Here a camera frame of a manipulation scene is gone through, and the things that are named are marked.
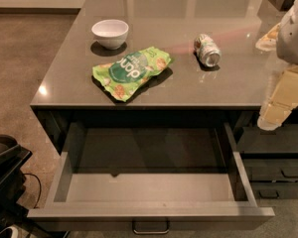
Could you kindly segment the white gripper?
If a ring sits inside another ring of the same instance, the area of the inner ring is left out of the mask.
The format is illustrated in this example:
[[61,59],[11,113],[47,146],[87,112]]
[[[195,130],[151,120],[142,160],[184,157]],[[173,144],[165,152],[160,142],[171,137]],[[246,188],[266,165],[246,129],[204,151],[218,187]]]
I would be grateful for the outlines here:
[[[276,24],[255,44],[261,51],[275,51],[288,63],[298,64],[298,0]],[[272,92],[263,102],[257,126],[265,131],[280,127],[298,106],[298,65],[289,65],[275,80]]]

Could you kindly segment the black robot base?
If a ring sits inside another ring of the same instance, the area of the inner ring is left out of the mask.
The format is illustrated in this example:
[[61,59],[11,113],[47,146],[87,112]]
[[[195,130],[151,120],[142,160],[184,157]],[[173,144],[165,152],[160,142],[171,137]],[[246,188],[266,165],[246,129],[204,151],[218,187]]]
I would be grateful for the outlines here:
[[18,200],[25,191],[21,168],[31,156],[13,137],[0,135],[0,231],[28,212]]

